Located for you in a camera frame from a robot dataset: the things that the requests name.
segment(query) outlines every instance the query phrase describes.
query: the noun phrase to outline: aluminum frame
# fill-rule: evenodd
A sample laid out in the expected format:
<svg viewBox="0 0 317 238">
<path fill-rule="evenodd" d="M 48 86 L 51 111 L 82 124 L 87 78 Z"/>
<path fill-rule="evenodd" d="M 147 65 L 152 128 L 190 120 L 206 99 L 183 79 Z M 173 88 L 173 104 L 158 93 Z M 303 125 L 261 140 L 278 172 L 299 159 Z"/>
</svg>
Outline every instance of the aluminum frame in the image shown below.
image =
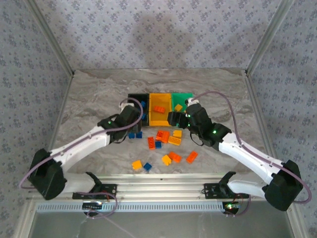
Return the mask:
<svg viewBox="0 0 317 238">
<path fill-rule="evenodd" d="M 256 97 L 252 81 L 245 75 L 245 83 L 250 95 L 256 120 L 264 142 L 265 152 L 277 158 L 276 151 L 268 133 L 265 120 L 261 111 L 261 105 Z M 219 182 L 225 173 L 219 174 L 154 174 L 154 175 L 111 175 L 98 176 L 102 183 L 115 183 L 118 185 L 117 198 L 120 202 L 204 202 L 205 196 L 201 193 L 204 183 Z M 263 201 L 261 198 L 253 197 L 253 201 Z M 218 199 L 214 201 L 231 201 Z M 16 231 L 15 238 L 27 238 L 30 234 L 32 222 L 36 214 L 36 208 L 41 203 L 47 203 L 37 192 L 29 192 L 23 207 Z M 70 194 L 61 195 L 52 202 L 72 203 Z M 297 238 L 309 237 L 307 228 L 299 205 L 292 204 L 287 210 L 289 222 Z"/>
</svg>

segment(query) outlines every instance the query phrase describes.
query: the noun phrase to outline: robotic arm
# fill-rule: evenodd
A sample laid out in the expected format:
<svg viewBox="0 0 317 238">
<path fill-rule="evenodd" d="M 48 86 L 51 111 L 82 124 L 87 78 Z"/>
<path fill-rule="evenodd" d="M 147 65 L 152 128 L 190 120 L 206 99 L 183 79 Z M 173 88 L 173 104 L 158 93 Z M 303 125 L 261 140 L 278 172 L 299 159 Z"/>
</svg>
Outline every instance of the robotic arm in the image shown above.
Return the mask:
<svg viewBox="0 0 317 238">
<path fill-rule="evenodd" d="M 170 112 L 168 114 L 169 124 L 189 129 L 190 133 L 197 135 L 204 145 L 235 158 L 255 172 L 255 174 L 228 172 L 219 182 L 221 194 L 224 197 L 238 193 L 255 195 L 265 198 L 278 210 L 286 211 L 303 186 L 295 178 L 272 164 L 277 164 L 300 177 L 298 166 L 290 160 L 283 163 L 272 158 L 244 141 L 239 143 L 236 134 L 229 128 L 211 121 L 198 100 L 189 99 L 189 101 L 186 113 Z M 127 128 L 137 118 L 140 118 L 139 109 L 129 103 L 121 104 L 120 107 L 120 114 L 101 120 L 91 131 L 71 143 L 50 152 L 44 149 L 36 152 L 31 170 L 34 170 L 33 168 L 38 163 L 48 161 L 33 172 L 30 171 L 28 180 L 44 199 L 50 200 L 66 192 L 101 192 L 101 182 L 95 175 L 89 172 L 72 174 L 68 170 L 93 151 L 124 139 L 130 131 L 141 130 L 141 121 L 133 128 Z M 114 128 L 118 130 L 106 132 L 106 130 Z M 255 154 L 269 160 L 271 164 L 264 163 L 246 151 L 243 145 Z"/>
<path fill-rule="evenodd" d="M 303 189 L 303 185 L 297 179 L 284 171 L 288 170 L 300 178 L 297 164 L 290 160 L 284 163 L 262 153 L 242 140 L 239 142 L 237 135 L 229 128 L 211 121 L 198 100 L 189 99 L 187 103 L 186 113 L 169 113 L 169 124 L 187 128 L 191 134 L 199 137 L 202 145 L 233 157 L 256 174 L 227 173 L 219 182 L 223 195 L 232 193 L 255 195 L 265 198 L 276 209 L 286 211 Z M 270 163 L 265 163 L 255 155 L 265 158 Z"/>
<path fill-rule="evenodd" d="M 69 144 L 50 152 L 41 149 L 35 153 L 30 169 L 53 155 L 52 159 L 36 168 L 28 177 L 44 199 L 50 200 L 68 192 L 101 192 L 101 182 L 93 173 L 73 174 L 68 170 L 95 150 L 124 139 L 130 131 L 141 130 L 141 121 L 133 128 L 121 129 L 135 122 L 140 117 L 140 111 L 133 103 L 123 103 L 120 107 L 120 114 L 101 120 L 88 133 Z"/>
</svg>

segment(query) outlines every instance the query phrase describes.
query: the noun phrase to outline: gray marble surface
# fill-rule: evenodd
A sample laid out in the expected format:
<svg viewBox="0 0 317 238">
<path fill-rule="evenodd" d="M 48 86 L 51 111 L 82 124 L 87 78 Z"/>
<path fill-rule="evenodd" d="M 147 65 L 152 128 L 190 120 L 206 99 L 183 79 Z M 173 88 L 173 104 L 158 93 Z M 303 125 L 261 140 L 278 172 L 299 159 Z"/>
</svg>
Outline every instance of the gray marble surface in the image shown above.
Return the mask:
<svg viewBox="0 0 317 238">
<path fill-rule="evenodd" d="M 55 148 L 71 142 L 88 132 L 101 119 L 118 113 L 118 104 L 128 93 L 192 92 L 198 95 L 206 90 L 217 90 L 228 96 L 233 105 L 241 137 L 261 151 L 264 150 L 258 125 L 242 76 L 237 68 L 230 69 L 114 69 L 76 71 L 66 101 L 62 123 L 57 133 Z M 213 121 L 233 129 L 233 120 L 225 100 L 218 95 L 200 99 Z M 159 129 L 173 131 L 172 127 L 144 127 L 143 139 L 126 139 L 121 144 L 111 144 L 90 154 L 70 171 L 86 171 L 99 175 L 147 173 L 134 171 L 131 163 L 141 160 L 153 167 L 149 173 L 225 173 L 248 171 L 233 158 L 200 147 L 191 141 L 184 130 L 180 146 L 164 144 L 161 149 L 150 151 L 147 137 L 155 136 Z M 199 153 L 192 164 L 186 162 L 191 151 Z M 170 151 L 182 156 L 182 161 L 163 164 L 161 158 Z"/>
</svg>

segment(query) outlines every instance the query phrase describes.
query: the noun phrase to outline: wall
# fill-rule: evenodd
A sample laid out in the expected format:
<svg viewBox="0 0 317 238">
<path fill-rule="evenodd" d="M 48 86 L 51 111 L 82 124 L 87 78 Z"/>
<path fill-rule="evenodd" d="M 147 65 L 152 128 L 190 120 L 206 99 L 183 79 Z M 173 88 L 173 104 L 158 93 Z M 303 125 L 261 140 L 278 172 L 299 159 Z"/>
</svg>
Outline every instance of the wall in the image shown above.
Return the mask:
<svg viewBox="0 0 317 238">
<path fill-rule="evenodd" d="M 313 192 L 303 206 L 312 237 L 317 237 L 316 64 L 317 3 L 297 0 L 251 78 L 280 159 L 295 161 Z"/>
<path fill-rule="evenodd" d="M 17 185 L 50 141 L 69 76 L 22 0 L 2 0 L 0 9 L 0 237 L 7 238 L 24 202 Z"/>
<path fill-rule="evenodd" d="M 36 0 L 74 69 L 246 68 L 280 0 Z"/>
</svg>

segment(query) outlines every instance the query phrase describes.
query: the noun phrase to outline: purple cable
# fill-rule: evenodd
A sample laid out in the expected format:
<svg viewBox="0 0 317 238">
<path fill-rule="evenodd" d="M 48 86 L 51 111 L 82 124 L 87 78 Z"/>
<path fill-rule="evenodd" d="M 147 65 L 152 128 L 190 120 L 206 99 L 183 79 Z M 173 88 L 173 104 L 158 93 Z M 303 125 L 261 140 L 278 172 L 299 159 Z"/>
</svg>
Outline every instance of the purple cable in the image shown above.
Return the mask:
<svg viewBox="0 0 317 238">
<path fill-rule="evenodd" d="M 202 94 L 200 94 L 200 95 L 194 97 L 193 100 L 198 99 L 198 98 L 200 98 L 201 96 L 206 95 L 206 94 L 208 94 L 208 93 L 218 94 L 218 95 L 222 96 L 222 97 L 226 100 L 227 104 L 229 105 L 230 111 L 231 111 L 231 115 L 232 115 L 232 119 L 233 119 L 233 124 L 234 124 L 234 130 L 235 130 L 235 133 L 236 133 L 236 136 L 237 136 L 237 141 L 239 142 L 239 144 L 241 145 L 241 147 L 242 147 L 243 149 L 245 149 L 247 152 L 249 152 L 251 155 L 253 155 L 253 156 L 255 156 L 256 158 L 258 158 L 259 160 L 262 160 L 263 162 L 266 162 L 266 163 L 268 163 L 268 164 L 271 164 L 271 161 L 270 161 L 270 160 L 267 160 L 267 159 L 261 157 L 260 155 L 254 153 L 254 152 L 251 151 L 248 147 L 246 147 L 244 144 L 242 144 L 242 141 L 241 141 L 240 136 L 239 136 L 239 134 L 238 134 L 237 121 L 236 121 L 236 118 L 235 118 L 235 115 L 234 115 L 234 112 L 233 112 L 232 105 L 231 105 L 230 101 L 228 100 L 228 98 L 227 98 L 223 93 L 220 93 L 220 92 L 218 92 L 218 91 L 209 90 L 209 91 L 207 91 L 207 92 L 205 92 L 205 93 L 202 93 Z M 303 185 L 303 187 L 307 190 L 308 198 L 307 198 L 306 200 L 304 200 L 304 201 L 294 201 L 295 203 L 306 204 L 306 203 L 309 203 L 309 202 L 311 201 L 311 199 L 312 199 L 312 192 L 311 192 L 310 188 L 308 187 L 308 185 L 307 185 L 300 177 L 298 177 L 298 176 L 297 176 L 296 174 L 294 174 L 293 172 L 291 172 L 291 171 L 289 171 L 289 170 L 283 168 L 282 166 L 280 166 L 280 165 L 278 165 L 278 164 L 276 164 L 276 163 L 272 163 L 272 165 L 275 166 L 275 167 L 277 167 L 278 169 L 283 170 L 284 172 L 288 173 L 290 176 L 292 176 L 292 177 L 295 178 L 298 182 L 300 182 L 300 183 Z"/>
<path fill-rule="evenodd" d="M 88 217 L 88 218 L 91 218 L 91 219 L 99 219 L 99 218 L 108 217 L 108 216 L 112 215 L 112 214 L 116 211 L 116 209 L 117 209 L 117 207 L 118 207 L 118 199 L 117 199 L 114 195 L 112 195 L 111 193 L 108 193 L 108 192 L 77 192 L 77 193 L 78 193 L 78 194 L 81 194 L 81 195 L 107 195 L 107 196 L 109 196 L 109 197 L 112 197 L 112 198 L 114 199 L 114 201 L 115 201 L 114 208 L 113 208 L 109 213 L 107 213 L 107 214 L 105 214 L 105 215 L 102 215 L 102 216 L 90 217 L 89 214 L 90 214 L 91 212 L 97 212 L 98 214 L 100 214 L 100 212 L 98 212 L 98 211 L 92 209 L 92 210 L 90 210 L 90 211 L 87 213 L 87 217 Z"/>
<path fill-rule="evenodd" d="M 133 122 L 133 123 L 131 123 L 130 125 L 127 125 L 127 126 L 123 126 L 123 127 L 119 127 L 119 128 L 112 128 L 112 129 L 107 129 L 107 130 L 102 130 L 102 131 L 95 132 L 95 133 L 91 134 L 91 138 L 92 138 L 93 136 L 95 136 L 95 135 L 99 135 L 99 134 L 106 133 L 106 132 L 126 130 L 126 129 L 130 128 L 130 127 L 133 127 L 134 125 L 136 125 L 136 124 L 141 120 L 142 114 L 143 114 L 143 107 L 142 107 L 141 103 L 140 103 L 138 100 L 134 99 L 134 98 L 126 98 L 126 99 L 124 99 L 123 101 L 120 102 L 120 105 L 121 105 L 124 101 L 127 101 L 127 100 L 132 100 L 132 101 L 134 101 L 134 102 L 136 102 L 136 103 L 138 104 L 138 106 L 140 107 L 140 111 L 141 111 L 139 118 L 138 118 L 135 122 Z M 33 173 L 39 166 L 45 164 L 47 161 L 53 159 L 53 158 L 56 157 L 56 156 L 59 156 L 59 155 L 61 154 L 61 152 L 65 153 L 66 151 L 70 150 L 71 148 L 75 147 L 76 145 L 78 145 L 78 144 L 80 144 L 80 143 L 82 143 L 83 141 L 88 140 L 88 139 L 90 139 L 90 137 L 89 137 L 89 136 L 86 136 L 86 137 L 80 139 L 79 141 L 75 142 L 74 144 L 68 146 L 68 147 L 65 148 L 64 150 L 62 150 L 62 151 L 60 151 L 60 152 L 58 152 L 58 153 L 56 153 L 56 154 L 54 154 L 54 155 L 51 155 L 51 156 L 49 156 L 48 158 L 46 158 L 46 159 L 42 160 L 41 162 L 39 162 L 36 166 L 34 166 L 33 168 L 31 168 L 31 169 L 29 170 L 29 172 L 26 173 L 26 175 L 23 177 L 23 179 L 22 179 L 22 180 L 20 181 L 20 183 L 19 183 L 19 188 L 23 188 L 23 189 L 34 189 L 34 187 L 24 187 L 24 186 L 22 186 L 23 183 L 25 182 L 25 180 L 28 178 L 28 176 L 31 175 L 31 173 Z"/>
<path fill-rule="evenodd" d="M 107 221 L 109 221 L 110 223 L 112 223 L 113 225 L 115 225 L 116 227 L 118 227 L 120 230 L 122 230 L 123 232 L 127 233 L 129 236 L 131 236 L 132 238 L 136 238 L 134 235 L 132 235 L 131 233 L 129 233 L 126 229 L 122 228 L 121 226 L 119 226 L 117 223 L 115 223 L 114 221 L 110 220 L 108 218 L 108 216 L 112 215 L 115 210 L 117 209 L 118 207 L 118 200 L 115 196 L 113 196 L 111 193 L 108 193 L 108 192 L 78 192 L 78 194 L 81 194 L 81 195 L 107 195 L 107 196 L 110 196 L 112 197 L 114 200 L 115 200 L 115 205 L 114 205 L 114 208 L 107 214 L 105 215 L 102 215 L 102 216 L 98 216 L 98 217 L 90 217 L 89 214 L 91 212 L 96 212 L 98 214 L 101 214 L 101 212 L 97 211 L 97 210 L 94 210 L 94 209 L 91 209 L 89 210 L 89 212 L 87 212 L 87 218 L 90 218 L 90 219 L 99 219 L 99 218 L 105 218 Z"/>
</svg>

